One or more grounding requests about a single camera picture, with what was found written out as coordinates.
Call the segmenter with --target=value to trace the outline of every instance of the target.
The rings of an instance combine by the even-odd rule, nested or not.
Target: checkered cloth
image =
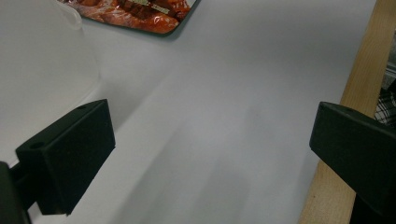
[[[376,106],[375,119],[389,127],[396,128],[396,93],[381,90],[378,105]]]

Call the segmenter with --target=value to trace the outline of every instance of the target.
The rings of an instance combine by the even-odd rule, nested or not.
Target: meat package
[[[81,16],[157,34],[169,33],[186,18],[195,0],[59,0]]]

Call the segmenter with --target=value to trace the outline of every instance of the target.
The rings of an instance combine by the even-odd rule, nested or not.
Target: wooden strip
[[[373,117],[396,28],[396,1],[377,0],[346,84],[341,105]],[[299,223],[349,223],[355,192],[318,163]]]

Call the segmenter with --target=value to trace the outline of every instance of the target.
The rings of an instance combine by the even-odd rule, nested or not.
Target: white table
[[[204,0],[158,37],[84,20],[117,147],[59,223],[296,223],[374,0]],[[37,217],[37,223],[48,219]]]

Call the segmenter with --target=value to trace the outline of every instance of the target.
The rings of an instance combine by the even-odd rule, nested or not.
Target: white container
[[[0,0],[0,160],[76,106],[98,69],[81,17],[55,0]]]

